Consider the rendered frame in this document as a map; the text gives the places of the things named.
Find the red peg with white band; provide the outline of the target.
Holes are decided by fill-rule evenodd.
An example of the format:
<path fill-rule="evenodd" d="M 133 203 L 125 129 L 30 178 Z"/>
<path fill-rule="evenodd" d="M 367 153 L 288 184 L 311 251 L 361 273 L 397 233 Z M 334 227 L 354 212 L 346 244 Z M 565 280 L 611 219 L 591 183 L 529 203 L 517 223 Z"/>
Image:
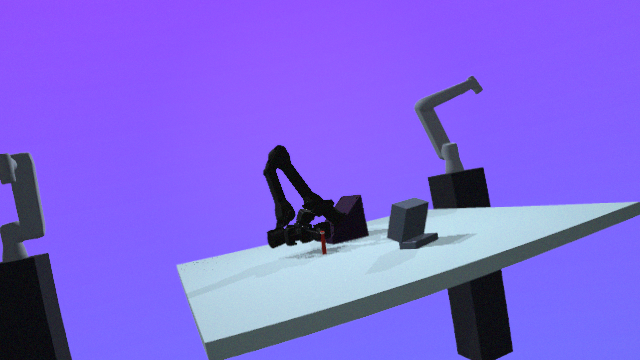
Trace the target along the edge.
<path fill-rule="evenodd" d="M 322 254 L 326 255 L 326 243 L 325 243 L 325 233 L 324 231 L 320 231 L 321 233 L 321 244 L 322 244 Z"/>

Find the light blue sloped panel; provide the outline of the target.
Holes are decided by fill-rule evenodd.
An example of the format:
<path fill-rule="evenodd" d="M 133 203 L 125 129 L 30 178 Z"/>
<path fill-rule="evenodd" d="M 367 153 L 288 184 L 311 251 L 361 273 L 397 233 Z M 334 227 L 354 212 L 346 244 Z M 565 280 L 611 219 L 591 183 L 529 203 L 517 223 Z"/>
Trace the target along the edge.
<path fill-rule="evenodd" d="M 438 240 L 438 233 L 424 233 L 430 202 L 411 198 L 392 204 L 387 239 L 400 249 L 418 249 Z"/>

